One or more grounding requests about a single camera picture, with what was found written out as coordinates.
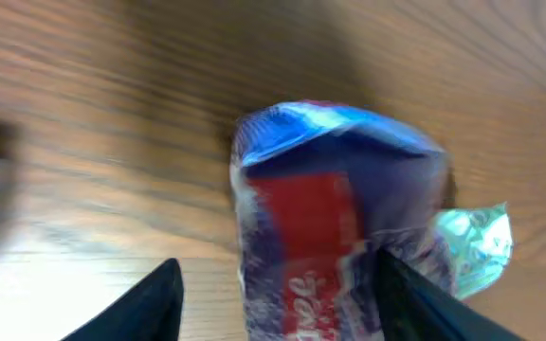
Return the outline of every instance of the light green wrapper piece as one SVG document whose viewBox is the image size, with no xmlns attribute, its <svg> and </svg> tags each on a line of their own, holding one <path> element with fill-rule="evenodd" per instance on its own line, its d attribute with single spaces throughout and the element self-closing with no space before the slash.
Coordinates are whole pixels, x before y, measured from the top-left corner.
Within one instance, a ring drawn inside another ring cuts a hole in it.
<svg viewBox="0 0 546 341">
<path fill-rule="evenodd" d="M 505 204 L 445 210 L 434 223 L 450 249 L 458 299 L 477 294 L 501 277 L 513 248 Z"/>
</svg>

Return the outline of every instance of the wood grain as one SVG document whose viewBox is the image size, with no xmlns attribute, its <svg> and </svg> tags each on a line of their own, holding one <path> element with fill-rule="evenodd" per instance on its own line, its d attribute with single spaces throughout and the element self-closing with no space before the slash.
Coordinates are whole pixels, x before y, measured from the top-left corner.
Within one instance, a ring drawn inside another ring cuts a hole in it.
<svg viewBox="0 0 546 341">
<path fill-rule="evenodd" d="M 433 135 L 457 205 L 509 202 L 514 261 L 469 304 L 546 340 L 537 0 L 0 0 L 0 123 L 17 132 L 0 339 L 60 338 L 168 257 L 187 282 L 182 339 L 244 339 L 234 121 L 305 98 Z"/>
</svg>

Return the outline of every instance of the black object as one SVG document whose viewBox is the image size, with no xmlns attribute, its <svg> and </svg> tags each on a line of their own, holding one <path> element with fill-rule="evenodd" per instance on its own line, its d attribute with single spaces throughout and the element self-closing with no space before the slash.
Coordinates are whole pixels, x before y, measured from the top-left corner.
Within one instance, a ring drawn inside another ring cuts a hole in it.
<svg viewBox="0 0 546 341">
<path fill-rule="evenodd" d="M 177 260 L 166 260 L 65 341 L 174 341 L 184 287 Z"/>
<path fill-rule="evenodd" d="M 374 294 L 386 341 L 513 341 L 520 337 L 475 313 L 385 250 Z"/>
</svg>

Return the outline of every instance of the wooden table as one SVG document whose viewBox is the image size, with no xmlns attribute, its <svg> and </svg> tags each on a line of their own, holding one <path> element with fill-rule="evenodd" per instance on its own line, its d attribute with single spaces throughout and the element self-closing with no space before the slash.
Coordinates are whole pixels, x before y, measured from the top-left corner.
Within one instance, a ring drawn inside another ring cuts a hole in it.
<svg viewBox="0 0 546 341">
<path fill-rule="evenodd" d="M 451 153 L 458 206 L 508 201 L 512 263 L 468 303 L 546 340 L 537 0 L 0 0 L 0 340 L 63 337 L 170 257 L 181 338 L 244 339 L 230 137 L 289 99 L 405 120 Z"/>
</svg>

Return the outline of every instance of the red label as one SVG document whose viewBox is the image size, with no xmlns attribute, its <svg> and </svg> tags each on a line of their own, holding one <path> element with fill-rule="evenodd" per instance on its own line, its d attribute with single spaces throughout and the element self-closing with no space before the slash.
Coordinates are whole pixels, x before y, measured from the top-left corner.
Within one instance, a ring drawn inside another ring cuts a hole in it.
<svg viewBox="0 0 546 341">
<path fill-rule="evenodd" d="M 301 341 L 339 340 L 339 262 L 363 237 L 346 175 L 252 179 L 250 185 L 282 238 L 284 334 Z"/>
</svg>

